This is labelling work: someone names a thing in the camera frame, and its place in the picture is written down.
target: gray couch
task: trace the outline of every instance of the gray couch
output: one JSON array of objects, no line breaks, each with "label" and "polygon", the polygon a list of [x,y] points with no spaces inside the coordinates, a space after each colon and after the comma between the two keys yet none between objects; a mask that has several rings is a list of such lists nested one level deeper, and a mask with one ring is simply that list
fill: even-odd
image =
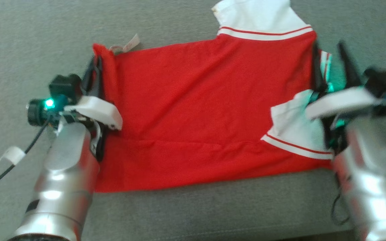
[{"label": "gray couch", "polygon": [[[0,0],[0,155],[25,148],[37,129],[25,104],[48,93],[56,74],[82,73],[92,43],[140,48],[214,38],[216,0]],[[359,69],[386,67],[386,1],[293,0],[293,8],[336,53],[343,38]],[[343,79],[337,56],[334,81]],[[44,135],[0,182],[0,240],[20,223],[51,143]],[[8,163],[0,163],[0,173]],[[316,170],[154,192],[97,194],[83,240],[275,240],[335,232],[330,207],[337,190],[330,171]],[[345,215],[343,209],[338,213]]]}]

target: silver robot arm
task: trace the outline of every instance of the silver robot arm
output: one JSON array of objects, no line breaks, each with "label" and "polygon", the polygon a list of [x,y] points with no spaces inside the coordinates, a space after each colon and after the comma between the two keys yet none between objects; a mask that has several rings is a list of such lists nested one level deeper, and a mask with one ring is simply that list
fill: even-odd
[{"label": "silver robot arm", "polygon": [[99,172],[81,123],[65,125],[44,160],[20,227],[9,241],[79,241]]},{"label": "silver robot arm", "polygon": [[44,160],[20,227],[9,241],[80,241],[108,130],[121,130],[117,108],[103,100],[102,60],[83,79],[58,75],[49,99],[33,99],[28,122],[49,123],[57,137]]},{"label": "silver robot arm", "polygon": [[343,42],[338,47],[346,86],[330,90],[314,59],[315,99],[306,115],[323,123],[325,142],[335,154],[333,170],[357,236],[361,241],[386,241],[386,71],[367,69],[363,84]]},{"label": "silver robot arm", "polygon": [[386,117],[358,117],[346,126],[348,146],[333,169],[357,236],[386,241]]}]

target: red t-shirt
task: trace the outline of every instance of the red t-shirt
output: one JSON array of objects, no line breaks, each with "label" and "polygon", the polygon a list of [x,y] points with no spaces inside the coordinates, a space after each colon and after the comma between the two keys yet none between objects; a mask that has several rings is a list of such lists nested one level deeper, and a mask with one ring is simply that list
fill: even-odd
[{"label": "red t-shirt", "polygon": [[304,115],[311,26],[288,0],[224,0],[213,12],[212,40],[117,56],[94,45],[106,99],[124,119],[106,140],[98,192],[330,167],[321,124]]}]

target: clothing tag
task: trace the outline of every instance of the clothing tag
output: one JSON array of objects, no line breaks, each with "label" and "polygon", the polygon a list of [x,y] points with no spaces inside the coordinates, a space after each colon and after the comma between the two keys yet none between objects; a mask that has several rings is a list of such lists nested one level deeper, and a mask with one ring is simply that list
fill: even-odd
[{"label": "clothing tag", "polygon": [[138,34],[135,34],[135,36],[125,45],[125,46],[117,46],[113,45],[110,47],[110,50],[113,51],[115,55],[129,52],[131,49],[133,49],[135,46],[139,44],[139,36]]},{"label": "clothing tag", "polygon": [[14,165],[17,165],[17,163],[19,163],[25,155],[26,154],[23,152],[22,149],[18,148],[17,146],[12,146],[6,150],[6,152],[0,158],[0,161],[8,160]]}]

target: black cable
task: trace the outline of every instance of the black cable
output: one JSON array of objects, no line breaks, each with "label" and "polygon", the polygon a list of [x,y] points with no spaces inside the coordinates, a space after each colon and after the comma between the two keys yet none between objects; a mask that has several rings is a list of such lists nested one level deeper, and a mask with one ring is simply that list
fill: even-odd
[{"label": "black cable", "polygon": [[335,209],[336,209],[336,203],[337,201],[340,199],[340,189],[339,189],[339,193],[337,194],[337,197],[334,199],[333,201],[333,205],[331,206],[331,221],[333,221],[333,223],[337,226],[342,226],[343,224],[345,224],[348,220],[349,220],[349,216],[346,217],[344,220],[340,221],[337,219],[336,217],[336,214],[335,214]]},{"label": "black cable", "polygon": [[[49,116],[46,120],[46,122],[44,122],[44,125],[40,128],[40,130],[38,131],[38,133],[35,135],[34,139],[32,140],[31,144],[29,144],[29,146],[26,148],[26,150],[24,151],[25,154],[27,154],[31,149],[32,147],[35,145],[35,143],[37,142],[38,138],[41,136],[41,134],[43,133],[44,129],[46,128],[46,126],[49,124],[50,120],[52,119],[52,116]],[[8,174],[16,165],[12,164],[11,166],[9,166],[9,168],[7,168],[1,175],[0,175],[0,180],[5,177],[6,174]]]}]

